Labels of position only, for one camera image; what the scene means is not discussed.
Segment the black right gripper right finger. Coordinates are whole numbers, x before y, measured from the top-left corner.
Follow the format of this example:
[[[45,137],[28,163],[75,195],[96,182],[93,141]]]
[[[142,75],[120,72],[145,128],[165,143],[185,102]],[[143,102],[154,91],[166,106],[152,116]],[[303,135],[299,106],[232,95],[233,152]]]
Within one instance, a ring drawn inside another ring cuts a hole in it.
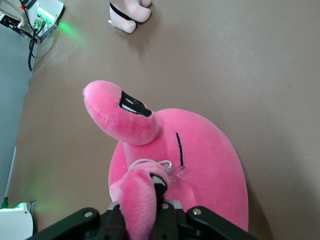
[[[200,205],[191,194],[165,192],[165,186],[154,186],[157,199],[156,219],[152,228],[154,240],[255,240],[256,237]]]

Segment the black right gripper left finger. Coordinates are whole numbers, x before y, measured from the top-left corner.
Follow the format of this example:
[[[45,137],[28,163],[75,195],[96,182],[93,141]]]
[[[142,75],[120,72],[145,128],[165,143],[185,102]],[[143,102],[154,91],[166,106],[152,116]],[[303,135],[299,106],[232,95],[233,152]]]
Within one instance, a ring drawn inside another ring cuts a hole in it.
[[[103,214],[86,207],[34,234],[30,240],[125,240],[127,231],[118,206]]]

